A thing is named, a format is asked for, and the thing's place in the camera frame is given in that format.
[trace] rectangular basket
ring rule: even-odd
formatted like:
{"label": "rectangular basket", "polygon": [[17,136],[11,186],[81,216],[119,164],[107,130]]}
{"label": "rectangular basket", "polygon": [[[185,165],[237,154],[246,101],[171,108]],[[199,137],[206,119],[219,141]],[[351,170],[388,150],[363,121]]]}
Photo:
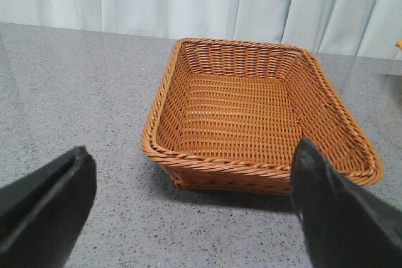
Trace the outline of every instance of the rectangular basket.
{"label": "rectangular basket", "polygon": [[179,188],[289,195],[302,137],[357,184],[383,176],[376,151],[311,53],[185,38],[172,49],[141,143]]}

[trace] woven rattan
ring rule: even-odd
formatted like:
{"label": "woven rattan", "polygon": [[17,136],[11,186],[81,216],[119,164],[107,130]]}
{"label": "woven rattan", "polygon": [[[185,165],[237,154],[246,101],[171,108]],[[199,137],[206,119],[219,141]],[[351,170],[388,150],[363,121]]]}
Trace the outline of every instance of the woven rattan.
{"label": "woven rattan", "polygon": [[142,147],[179,188],[288,195],[302,137],[355,183],[383,176],[377,153],[311,53],[186,38],[172,49]]}

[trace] gray speckled countertop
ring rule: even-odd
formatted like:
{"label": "gray speckled countertop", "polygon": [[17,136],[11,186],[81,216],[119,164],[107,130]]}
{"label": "gray speckled countertop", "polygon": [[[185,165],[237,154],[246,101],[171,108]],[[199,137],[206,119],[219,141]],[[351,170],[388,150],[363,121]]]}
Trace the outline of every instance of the gray speckled countertop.
{"label": "gray speckled countertop", "polygon": [[[141,150],[173,40],[0,23],[0,186],[85,144],[94,207],[66,267],[310,267],[288,198],[179,191]],[[402,208],[402,61],[316,54]]]}

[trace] white curtain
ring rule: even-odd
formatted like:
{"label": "white curtain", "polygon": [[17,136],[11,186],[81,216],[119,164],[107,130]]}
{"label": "white curtain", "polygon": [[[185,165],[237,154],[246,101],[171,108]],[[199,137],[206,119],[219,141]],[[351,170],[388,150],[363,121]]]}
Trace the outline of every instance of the white curtain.
{"label": "white curtain", "polygon": [[0,0],[0,21],[402,60],[402,0]]}

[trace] table surface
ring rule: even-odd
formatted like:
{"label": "table surface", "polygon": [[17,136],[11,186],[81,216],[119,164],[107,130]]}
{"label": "table surface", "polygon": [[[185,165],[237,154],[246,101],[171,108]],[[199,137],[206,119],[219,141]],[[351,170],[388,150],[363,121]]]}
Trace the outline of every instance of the table surface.
{"label": "table surface", "polygon": [[[287,197],[180,191],[140,137],[173,40],[0,23],[0,186],[73,146],[98,190],[66,267],[311,267]],[[402,61],[315,54],[402,208]]]}

